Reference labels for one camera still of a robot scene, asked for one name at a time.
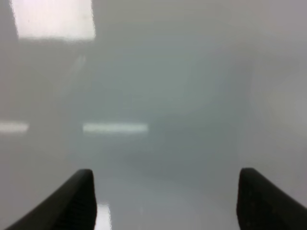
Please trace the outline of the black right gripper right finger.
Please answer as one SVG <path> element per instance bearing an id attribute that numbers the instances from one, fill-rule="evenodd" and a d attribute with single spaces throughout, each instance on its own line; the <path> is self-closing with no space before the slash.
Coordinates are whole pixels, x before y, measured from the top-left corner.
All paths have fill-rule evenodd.
<path id="1" fill-rule="evenodd" d="M 241 230 L 307 228 L 307 208 L 253 168 L 240 171 L 236 215 Z"/>

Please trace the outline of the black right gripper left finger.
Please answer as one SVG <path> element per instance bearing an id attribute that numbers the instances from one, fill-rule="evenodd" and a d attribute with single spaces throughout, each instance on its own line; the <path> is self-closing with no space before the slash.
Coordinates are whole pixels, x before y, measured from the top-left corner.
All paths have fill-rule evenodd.
<path id="1" fill-rule="evenodd" d="M 93 230 L 97 216 L 94 174 L 81 169 L 8 230 Z"/>

